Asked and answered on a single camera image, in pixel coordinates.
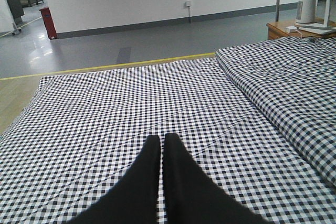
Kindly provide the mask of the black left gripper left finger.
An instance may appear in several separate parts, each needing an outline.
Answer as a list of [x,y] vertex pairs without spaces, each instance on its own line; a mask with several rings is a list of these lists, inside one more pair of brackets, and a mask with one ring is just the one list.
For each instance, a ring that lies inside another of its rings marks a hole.
[[149,135],[116,185],[68,223],[156,223],[160,158],[160,139]]

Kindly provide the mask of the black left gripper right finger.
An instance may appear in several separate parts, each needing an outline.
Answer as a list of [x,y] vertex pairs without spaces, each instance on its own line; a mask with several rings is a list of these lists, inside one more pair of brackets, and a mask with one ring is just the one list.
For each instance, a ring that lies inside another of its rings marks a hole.
[[163,190],[168,223],[266,223],[220,189],[176,133],[165,135]]

